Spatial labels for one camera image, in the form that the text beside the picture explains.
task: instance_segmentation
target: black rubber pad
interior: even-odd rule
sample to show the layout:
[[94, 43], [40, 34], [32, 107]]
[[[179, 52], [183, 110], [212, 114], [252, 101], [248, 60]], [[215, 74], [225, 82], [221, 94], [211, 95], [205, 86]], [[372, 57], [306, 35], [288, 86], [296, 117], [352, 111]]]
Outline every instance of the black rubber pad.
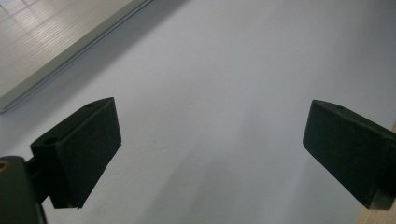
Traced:
[[121, 144], [114, 98], [83, 106], [31, 149], [55, 208], [81, 208]]
[[340, 105], [313, 101], [304, 147], [359, 202], [390, 209], [396, 190], [396, 134]]

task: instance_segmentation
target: tabletop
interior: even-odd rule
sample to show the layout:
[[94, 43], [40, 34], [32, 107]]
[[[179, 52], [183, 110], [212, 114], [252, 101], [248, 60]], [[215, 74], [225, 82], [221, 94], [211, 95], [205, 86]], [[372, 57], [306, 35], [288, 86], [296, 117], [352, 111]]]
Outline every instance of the tabletop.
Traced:
[[388, 129], [396, 3], [154, 0], [0, 115], [0, 156], [115, 97], [122, 146], [56, 223], [355, 223], [361, 205], [303, 148], [313, 99]]

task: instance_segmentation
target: white backdrop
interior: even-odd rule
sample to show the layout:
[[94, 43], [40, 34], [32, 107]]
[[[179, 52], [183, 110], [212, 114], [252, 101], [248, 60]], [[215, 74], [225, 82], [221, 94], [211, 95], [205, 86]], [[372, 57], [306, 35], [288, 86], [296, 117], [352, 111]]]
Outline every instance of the white backdrop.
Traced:
[[313, 99], [389, 128], [396, 2], [154, 0], [11, 111], [0, 156], [114, 96], [122, 147], [65, 223], [354, 223], [359, 203], [303, 148]]

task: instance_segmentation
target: white table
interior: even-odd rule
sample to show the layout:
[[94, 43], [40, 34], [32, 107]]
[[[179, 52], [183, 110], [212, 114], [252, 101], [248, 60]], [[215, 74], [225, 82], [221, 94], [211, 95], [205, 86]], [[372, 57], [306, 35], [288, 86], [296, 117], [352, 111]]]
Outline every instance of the white table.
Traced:
[[360, 204], [303, 148], [313, 99], [389, 128], [396, 3], [154, 0], [0, 115], [0, 156], [114, 96], [122, 147], [55, 223], [354, 223]]

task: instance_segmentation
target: white surface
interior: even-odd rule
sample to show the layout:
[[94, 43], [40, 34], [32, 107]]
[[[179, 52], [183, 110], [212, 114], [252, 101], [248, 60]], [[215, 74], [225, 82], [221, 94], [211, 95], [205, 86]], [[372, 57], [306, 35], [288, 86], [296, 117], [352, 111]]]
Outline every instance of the white surface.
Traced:
[[390, 128], [396, 3], [156, 0], [0, 116], [0, 156], [114, 96], [122, 147], [81, 210], [49, 223], [354, 223], [303, 148], [312, 99]]

